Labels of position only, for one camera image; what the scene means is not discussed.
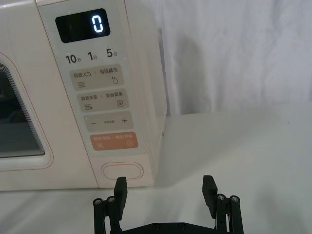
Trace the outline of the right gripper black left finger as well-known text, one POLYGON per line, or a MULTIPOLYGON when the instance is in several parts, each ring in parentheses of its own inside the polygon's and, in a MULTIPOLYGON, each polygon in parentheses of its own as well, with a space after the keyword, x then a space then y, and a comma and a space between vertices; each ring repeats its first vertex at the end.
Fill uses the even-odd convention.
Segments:
POLYGON ((122 233, 119 222, 122 220, 123 210, 127 199, 126 177, 119 177, 114 187, 114 195, 106 200, 96 198, 93 201, 94 208, 94 233, 105 234, 105 218, 109 217, 110 233, 122 233))

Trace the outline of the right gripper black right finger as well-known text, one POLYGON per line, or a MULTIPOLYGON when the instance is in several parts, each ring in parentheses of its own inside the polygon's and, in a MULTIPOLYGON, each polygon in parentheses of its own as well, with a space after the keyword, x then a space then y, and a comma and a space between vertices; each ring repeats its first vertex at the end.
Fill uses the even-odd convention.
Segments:
POLYGON ((236 195, 226 197, 218 193, 211 175, 203 176, 202 193, 212 219, 215 220, 216 234, 241 234, 243 223, 240 198, 236 195))

